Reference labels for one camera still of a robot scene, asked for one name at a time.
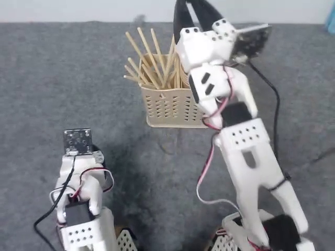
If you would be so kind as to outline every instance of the chopstick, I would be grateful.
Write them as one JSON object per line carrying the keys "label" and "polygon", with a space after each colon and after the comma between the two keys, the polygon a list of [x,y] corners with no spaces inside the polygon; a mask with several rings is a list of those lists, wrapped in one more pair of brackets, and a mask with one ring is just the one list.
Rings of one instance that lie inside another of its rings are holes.
{"label": "chopstick", "polygon": [[170,71],[170,68],[172,66],[173,58],[174,58],[174,36],[172,36],[172,41],[171,41],[171,45],[170,45],[170,49],[169,49],[169,55],[167,56],[167,63],[166,63],[166,68],[165,68],[163,88],[165,87],[166,80],[169,77],[169,71]]}
{"label": "chopstick", "polygon": [[151,82],[153,83],[153,85],[156,87],[157,90],[160,90],[161,87],[159,86],[159,84],[156,82],[156,79],[154,78],[153,75],[151,75],[151,72],[149,71],[149,69],[147,68],[147,66],[145,64],[142,65],[142,68],[144,70],[144,72],[148,75],[149,79],[151,80]]}
{"label": "chopstick", "polygon": [[141,73],[140,69],[136,66],[136,64],[134,63],[134,61],[131,58],[128,58],[128,62],[131,64],[131,66],[134,68],[134,70],[140,76],[140,78],[143,79],[144,83],[146,85],[150,85],[150,83],[148,82],[148,80],[146,79],[146,77],[143,75],[143,73]]}
{"label": "chopstick", "polygon": [[151,62],[152,62],[152,65],[153,65],[154,69],[156,70],[157,76],[158,76],[159,80],[161,81],[161,84],[163,85],[163,82],[164,82],[163,77],[162,77],[160,71],[158,70],[158,66],[157,66],[157,64],[156,64],[155,59],[153,58],[153,55],[152,55],[152,53],[151,53],[151,50],[150,50],[149,45],[148,45],[148,43],[147,43],[147,40],[146,40],[146,38],[144,37],[144,34],[143,34],[143,32],[142,32],[142,29],[141,29],[140,27],[138,27],[138,28],[137,28],[137,31],[138,31],[138,33],[140,34],[140,37],[141,37],[142,42],[143,42],[143,44],[144,44],[144,47],[146,48],[147,53],[148,53],[148,55],[149,55],[149,58],[150,58],[150,60],[151,60]]}
{"label": "chopstick", "polygon": [[128,75],[124,75],[124,78],[125,79],[128,79],[128,80],[132,80],[136,83],[139,83],[139,85],[141,87],[146,87],[146,88],[149,88],[149,89],[155,89],[155,87],[153,85],[146,85],[145,83],[143,83],[142,80],[140,80],[138,77],[132,77],[132,76],[128,76]]}
{"label": "chopstick", "polygon": [[136,45],[134,39],[131,37],[129,32],[126,32],[126,36],[129,40],[129,42],[131,43],[131,45],[133,46],[133,48],[135,49],[135,51],[137,52],[137,55],[140,57],[140,59],[142,60],[142,62],[148,67],[150,68],[150,64],[148,63],[147,59],[144,57],[144,55],[141,53],[140,49],[138,48],[138,46]]}
{"label": "chopstick", "polygon": [[165,71],[165,64],[164,64],[164,59],[163,59],[163,56],[162,56],[162,52],[161,52],[161,49],[159,48],[158,40],[157,40],[157,37],[156,37],[156,34],[155,34],[154,30],[151,29],[150,31],[151,31],[151,36],[152,36],[153,43],[154,43],[155,48],[156,48],[158,59],[159,59],[159,61],[161,63],[161,67],[162,67],[162,71],[163,71],[163,76],[165,76],[166,75],[166,71]]}

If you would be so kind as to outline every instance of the white robotic arm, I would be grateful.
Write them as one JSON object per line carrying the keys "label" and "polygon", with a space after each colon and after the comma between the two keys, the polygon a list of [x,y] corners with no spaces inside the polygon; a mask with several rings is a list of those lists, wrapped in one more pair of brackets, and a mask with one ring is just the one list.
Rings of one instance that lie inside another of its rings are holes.
{"label": "white robotic arm", "polygon": [[[204,25],[206,28],[200,31],[189,20],[190,17],[187,17],[185,0],[176,2],[174,15],[176,51],[184,70],[188,73],[195,102],[209,118],[210,124],[220,130],[215,137],[215,144],[221,149],[236,188],[241,215],[227,218],[224,227],[227,231],[233,232],[233,238],[242,251],[254,250],[253,245],[280,247],[278,250],[283,251],[294,250],[285,246],[287,239],[291,239],[293,242],[291,246],[296,250],[314,250],[312,242],[300,239],[300,234],[308,230],[307,219],[291,183],[278,165],[264,124],[257,118],[258,110],[248,80],[238,70],[224,66],[231,59],[241,61],[257,56],[269,36],[269,26],[260,25],[237,30],[214,12],[213,7],[205,0],[190,2],[200,25],[206,20],[204,17],[217,17],[216,20],[209,18],[212,21],[211,28],[207,22]],[[209,12],[206,15],[199,17],[201,12],[207,10]],[[217,101],[222,101],[222,98],[228,98],[231,94],[235,94],[239,103],[246,106],[248,114],[245,115],[244,111],[242,115],[241,109],[230,109],[233,114],[231,116],[239,119],[229,121],[229,126],[224,127],[225,115],[216,112],[221,107]],[[246,155],[253,159],[254,164],[247,162]],[[258,192],[261,186],[274,195],[288,217],[276,218],[267,214],[268,221],[264,221],[263,211],[258,210]],[[238,231],[236,231],[237,224],[232,221],[237,217],[241,217]],[[287,238],[279,234],[283,239],[277,240],[271,232],[273,229],[293,231],[297,233],[297,237]]]}
{"label": "white robotic arm", "polygon": [[[103,206],[103,192],[112,189],[114,179],[102,152],[92,144],[91,130],[65,130],[64,149],[60,177],[50,193],[64,250],[136,251],[128,229],[116,237],[113,214]],[[106,174],[111,177],[108,187]]]}

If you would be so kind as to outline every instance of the plastic basket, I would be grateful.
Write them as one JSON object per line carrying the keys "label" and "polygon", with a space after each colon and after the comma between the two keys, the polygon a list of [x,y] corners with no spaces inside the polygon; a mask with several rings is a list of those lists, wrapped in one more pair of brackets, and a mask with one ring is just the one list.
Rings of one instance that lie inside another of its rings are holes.
{"label": "plastic basket", "polygon": [[[140,61],[140,71],[145,74]],[[187,79],[184,73],[181,79]],[[139,84],[147,111],[147,123],[151,127],[206,128],[202,123],[203,113],[194,101],[188,83],[179,89],[149,89]]]}

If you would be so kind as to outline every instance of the perforated white bracket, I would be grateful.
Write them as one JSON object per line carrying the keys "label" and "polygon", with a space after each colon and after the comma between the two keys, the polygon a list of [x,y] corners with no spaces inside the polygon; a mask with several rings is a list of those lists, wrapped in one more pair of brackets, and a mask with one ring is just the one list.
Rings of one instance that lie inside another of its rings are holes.
{"label": "perforated white bracket", "polygon": [[137,251],[135,243],[128,230],[122,230],[119,237],[117,238],[117,244],[120,251]]}
{"label": "perforated white bracket", "polygon": [[229,235],[217,237],[211,251],[237,251],[238,247]]}
{"label": "perforated white bracket", "polygon": [[63,239],[70,248],[83,247],[103,240],[100,230],[101,219],[62,228]]}
{"label": "perforated white bracket", "polygon": [[119,251],[111,211],[103,207],[100,216],[90,222],[61,229],[66,251],[89,247],[94,251]]}
{"label": "perforated white bracket", "polygon": [[224,128],[220,132],[220,138],[225,139],[218,141],[225,152],[243,151],[261,142],[270,142],[269,135],[260,118]]}

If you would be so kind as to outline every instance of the wooden stick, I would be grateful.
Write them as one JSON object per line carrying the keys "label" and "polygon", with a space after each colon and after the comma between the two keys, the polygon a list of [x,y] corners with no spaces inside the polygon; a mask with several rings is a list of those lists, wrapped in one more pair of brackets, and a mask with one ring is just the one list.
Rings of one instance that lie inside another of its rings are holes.
{"label": "wooden stick", "polygon": [[154,78],[153,75],[151,75],[151,72],[148,70],[147,66],[145,64],[142,65],[142,68],[144,70],[144,72],[148,75],[149,79],[151,80],[151,82],[153,83],[153,85],[156,87],[157,90],[160,90],[161,87],[159,86],[159,84],[156,82],[156,79]]}
{"label": "wooden stick", "polygon": [[141,87],[145,87],[145,88],[149,88],[149,89],[155,89],[155,87],[153,85],[146,85],[145,83],[143,83],[142,80],[140,80],[139,78],[134,78],[132,76],[128,76],[128,75],[124,75],[125,79],[134,81],[136,83],[139,83]]}
{"label": "wooden stick", "polygon": [[169,55],[167,56],[167,63],[166,63],[166,68],[165,68],[166,76],[164,78],[163,87],[165,86],[165,82],[169,76],[170,68],[173,62],[173,57],[174,57],[174,36],[172,36]]}
{"label": "wooden stick", "polygon": [[157,52],[157,55],[158,55],[159,62],[161,63],[161,67],[162,67],[162,71],[163,71],[163,78],[165,78],[166,71],[165,71],[165,63],[164,63],[164,59],[163,59],[163,56],[162,56],[162,52],[161,52],[161,49],[159,48],[158,40],[157,40],[157,37],[156,37],[156,34],[155,34],[154,30],[151,29],[150,31],[151,31],[151,36],[152,36],[153,43],[156,47],[156,52]]}
{"label": "wooden stick", "polygon": [[128,67],[127,65],[125,65],[125,69],[127,70],[127,72],[130,74],[130,76],[132,76],[133,78],[136,78],[139,80],[139,82],[144,83],[146,85],[150,85],[150,83],[147,81],[147,79],[145,78],[145,76],[142,74],[143,78],[140,78],[139,76],[137,76],[135,74],[135,72],[132,71],[132,69],[130,67]]}
{"label": "wooden stick", "polygon": [[131,58],[128,58],[128,62],[131,64],[131,66],[134,68],[134,70],[140,76],[140,78],[143,79],[144,83],[146,85],[150,85],[146,77],[143,75],[143,73],[141,73],[140,69],[135,65],[134,61]]}
{"label": "wooden stick", "polygon": [[174,81],[174,75],[176,74],[176,72],[172,72],[171,75],[169,76],[169,78],[167,79],[167,88],[168,89],[172,89],[171,86],[171,81]]}
{"label": "wooden stick", "polygon": [[149,45],[148,45],[148,43],[147,43],[147,40],[146,40],[146,38],[144,37],[144,34],[143,34],[143,32],[142,32],[142,29],[141,29],[140,27],[138,27],[138,28],[137,28],[137,31],[138,31],[138,33],[140,34],[140,37],[141,37],[142,42],[143,42],[143,44],[144,44],[144,47],[145,47],[146,50],[147,50],[147,53],[148,53],[149,58],[150,58],[150,60],[151,60],[151,62],[152,62],[152,65],[153,65],[153,67],[155,68],[155,71],[156,71],[156,73],[157,73],[157,76],[158,76],[159,80],[161,81],[161,85],[163,85],[163,81],[164,81],[164,80],[163,80],[163,77],[162,77],[160,71],[158,70],[158,66],[157,66],[157,64],[156,64],[155,59],[153,58],[153,55],[152,55],[152,53],[151,53],[151,50],[150,50]]}
{"label": "wooden stick", "polygon": [[145,59],[145,57],[141,53],[140,49],[138,49],[138,46],[136,45],[134,39],[131,37],[131,35],[130,35],[129,32],[126,32],[126,36],[127,36],[128,40],[129,40],[129,42],[131,43],[131,45],[134,47],[135,51],[137,52],[137,54],[140,57],[140,59],[142,60],[142,62],[144,64],[146,64],[148,67],[150,67],[148,61]]}
{"label": "wooden stick", "polygon": [[179,59],[178,57],[176,56],[176,66],[175,66],[175,69],[177,71],[177,88],[179,89],[180,88],[180,71],[179,71]]}

